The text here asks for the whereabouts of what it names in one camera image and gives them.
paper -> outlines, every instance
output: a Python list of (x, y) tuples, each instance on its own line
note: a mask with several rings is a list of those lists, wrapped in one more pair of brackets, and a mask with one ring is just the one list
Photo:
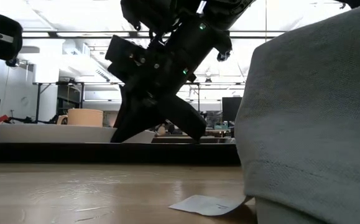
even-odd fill
[(224, 215), (246, 202), (246, 197), (238, 201), (230, 201), (220, 198), (194, 195), (182, 202), (176, 203), (169, 208), (185, 212), (195, 212), (206, 216)]

white bowl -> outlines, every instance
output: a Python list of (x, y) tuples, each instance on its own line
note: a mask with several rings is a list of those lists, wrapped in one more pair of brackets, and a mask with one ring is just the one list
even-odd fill
[[(107, 143), (116, 128), (54, 124), (0, 124), (0, 142)], [(155, 133), (143, 131), (125, 143), (151, 143)]]

wooden table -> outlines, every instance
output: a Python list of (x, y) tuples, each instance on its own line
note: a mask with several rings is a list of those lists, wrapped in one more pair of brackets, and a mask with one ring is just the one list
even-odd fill
[(167, 208), (192, 195), (242, 197), (240, 167), (0, 164), (0, 223), (255, 223)]

table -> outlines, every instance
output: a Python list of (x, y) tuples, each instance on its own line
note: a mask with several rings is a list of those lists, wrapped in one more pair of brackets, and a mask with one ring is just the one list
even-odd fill
[(0, 143), (0, 163), (240, 166), (235, 144)]
[(167, 208), (192, 195), (242, 197), (240, 167), (0, 164), (0, 223), (255, 223)]
[[(231, 138), (214, 138), (203, 136), (200, 140), (200, 144), (231, 144), (234, 140)], [(152, 143), (165, 143), (165, 144), (197, 144), (198, 142), (188, 136), (156, 136)]]
[(207, 129), (206, 130), (206, 133), (215, 134), (215, 136), (219, 135), (221, 138), (224, 137), (225, 133), (230, 133), (230, 132), (231, 132), (230, 129)]

gray fabric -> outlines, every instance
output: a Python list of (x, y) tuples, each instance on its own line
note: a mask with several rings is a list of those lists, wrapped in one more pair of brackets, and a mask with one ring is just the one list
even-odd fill
[(236, 142), (246, 195), (360, 223), (360, 7), (255, 50)]
[(263, 198), (256, 198), (256, 212), (264, 214), (258, 215), (258, 224), (325, 224), (305, 213)]

